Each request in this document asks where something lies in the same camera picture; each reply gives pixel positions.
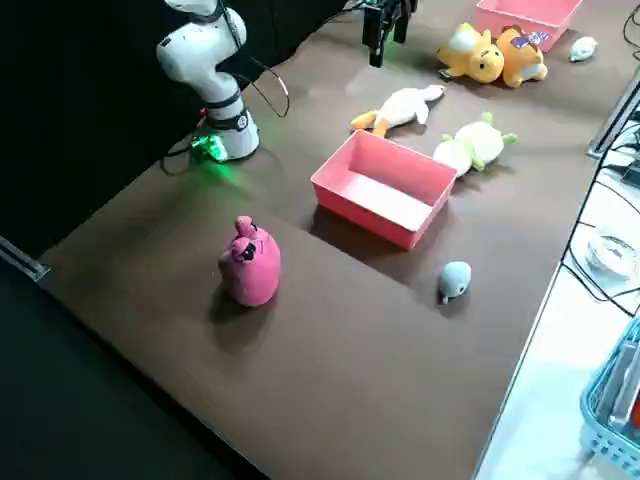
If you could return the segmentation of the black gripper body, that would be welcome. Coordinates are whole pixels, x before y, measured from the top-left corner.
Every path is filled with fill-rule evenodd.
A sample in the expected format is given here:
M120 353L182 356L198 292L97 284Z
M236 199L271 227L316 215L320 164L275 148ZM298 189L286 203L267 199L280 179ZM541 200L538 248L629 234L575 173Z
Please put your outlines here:
M366 0L363 2L365 16L377 21L396 21L410 18L416 12L417 0Z

